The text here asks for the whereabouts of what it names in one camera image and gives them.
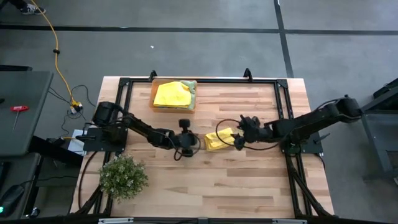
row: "potted plant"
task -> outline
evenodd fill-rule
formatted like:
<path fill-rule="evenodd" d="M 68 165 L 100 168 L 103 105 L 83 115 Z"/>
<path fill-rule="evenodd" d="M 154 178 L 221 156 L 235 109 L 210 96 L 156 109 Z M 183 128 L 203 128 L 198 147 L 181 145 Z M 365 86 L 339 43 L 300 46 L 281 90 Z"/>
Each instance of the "potted plant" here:
<path fill-rule="evenodd" d="M 101 190 L 120 203 L 132 199 L 143 187 L 148 186 L 144 165 L 135 163 L 132 157 L 118 156 L 99 169 Z"/>

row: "wood grain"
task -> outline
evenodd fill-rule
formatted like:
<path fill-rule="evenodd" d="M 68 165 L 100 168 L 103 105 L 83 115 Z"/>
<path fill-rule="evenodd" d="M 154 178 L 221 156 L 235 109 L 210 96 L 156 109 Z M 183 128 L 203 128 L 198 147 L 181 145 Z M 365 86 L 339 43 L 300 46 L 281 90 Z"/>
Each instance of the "wood grain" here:
<path fill-rule="evenodd" d="M 118 82 L 119 77 L 104 77 L 98 101 L 115 101 Z M 310 107 L 303 79 L 288 79 L 288 84 L 294 116 L 308 113 Z M 155 113 L 148 106 L 150 83 L 135 83 L 129 111 L 155 128 L 169 128 L 177 133 L 181 131 L 178 119 L 191 119 L 190 129 L 201 138 L 213 132 L 215 125 L 222 119 L 239 119 L 240 114 L 257 116 L 262 123 L 278 119 L 271 85 L 199 83 L 197 94 L 194 114 Z M 220 128 L 235 125 L 233 122 L 225 122 Z M 270 144 L 255 143 L 252 146 L 266 147 Z M 232 147 L 214 152 L 201 150 L 192 158 L 176 162 L 173 160 L 173 150 L 155 148 L 143 137 L 130 131 L 125 153 L 137 161 L 145 162 L 149 187 L 133 200 L 120 204 L 114 202 L 112 216 L 294 216 L 285 158 L 278 147 L 268 151 L 237 151 Z M 89 155 L 85 156 L 82 167 L 88 157 Z M 103 157 L 104 153 L 97 153 L 87 168 L 81 186 L 82 203 L 98 185 L 98 169 L 102 166 Z M 304 154 L 303 164 L 309 188 L 325 209 L 333 213 L 321 161 L 313 155 Z M 304 212 L 299 189 L 298 196 Z M 77 209 L 76 188 L 71 212 Z"/>

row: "yellow cable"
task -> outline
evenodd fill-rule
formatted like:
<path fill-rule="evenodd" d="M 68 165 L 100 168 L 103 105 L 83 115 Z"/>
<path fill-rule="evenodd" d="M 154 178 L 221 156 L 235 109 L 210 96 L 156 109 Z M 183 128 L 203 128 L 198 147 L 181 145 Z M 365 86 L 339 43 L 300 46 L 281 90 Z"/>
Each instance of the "yellow cable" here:
<path fill-rule="evenodd" d="M 51 22 L 49 21 L 49 19 L 47 18 L 47 16 L 45 16 L 44 13 L 40 10 L 40 8 L 36 5 L 36 2 L 35 2 L 34 0 L 30 0 L 30 1 L 33 3 L 33 5 L 35 5 L 35 6 L 37 7 L 37 9 L 40 11 L 40 13 L 42 14 L 42 16 L 44 17 L 44 19 L 45 19 L 45 20 L 47 21 L 47 23 L 49 24 L 49 26 L 50 26 L 52 32 L 54 33 L 54 37 L 55 37 L 55 50 L 59 50 L 59 49 L 58 49 L 58 37 L 57 37 L 57 34 L 55 33 L 54 28 L 53 28 L 52 25 L 51 25 Z M 66 79 L 63 77 L 63 75 L 62 75 L 60 69 L 58 68 L 58 53 L 55 53 L 55 69 L 57 70 L 58 74 L 61 76 L 61 78 L 62 78 L 63 82 L 65 83 L 65 85 L 67 86 L 67 89 L 68 89 L 70 98 L 72 99 L 72 105 L 77 104 L 77 102 L 76 102 L 75 99 L 73 98 L 72 92 L 71 92 L 70 89 L 69 89 L 68 82 L 67 82 Z"/>

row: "concrete floor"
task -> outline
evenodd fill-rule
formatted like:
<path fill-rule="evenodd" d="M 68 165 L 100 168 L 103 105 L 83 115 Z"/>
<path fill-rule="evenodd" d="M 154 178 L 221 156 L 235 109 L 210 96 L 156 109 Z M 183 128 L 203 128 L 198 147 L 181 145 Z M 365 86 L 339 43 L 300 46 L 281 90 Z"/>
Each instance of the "concrete floor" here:
<path fill-rule="evenodd" d="M 199 27 L 277 29 L 273 0 L 40 0 L 56 26 Z M 398 30 L 398 2 L 390 0 L 280 0 L 286 29 Z M 7 5 L 3 24 L 45 25 L 40 16 L 21 16 Z M 71 86 L 84 84 L 96 101 L 105 75 L 203 75 L 240 77 L 246 67 L 255 77 L 287 77 L 279 34 L 187 32 L 60 31 L 59 66 Z M 49 31 L 0 30 L 0 63 L 53 67 Z M 383 84 L 397 78 L 398 35 L 286 35 L 294 77 L 304 78 L 312 108 L 344 94 L 364 105 Z M 67 97 L 58 76 L 52 87 Z M 90 119 L 94 108 L 85 90 L 74 92 Z M 36 135 L 63 134 L 67 105 L 48 96 Z M 82 119 L 65 128 L 80 129 Z M 393 181 L 365 183 L 378 161 L 368 147 L 361 122 L 335 124 L 322 142 L 326 176 L 335 213 L 343 218 L 396 223 L 398 187 Z M 55 197 L 49 190 L 46 200 Z M 51 214 L 70 204 L 48 204 Z"/>

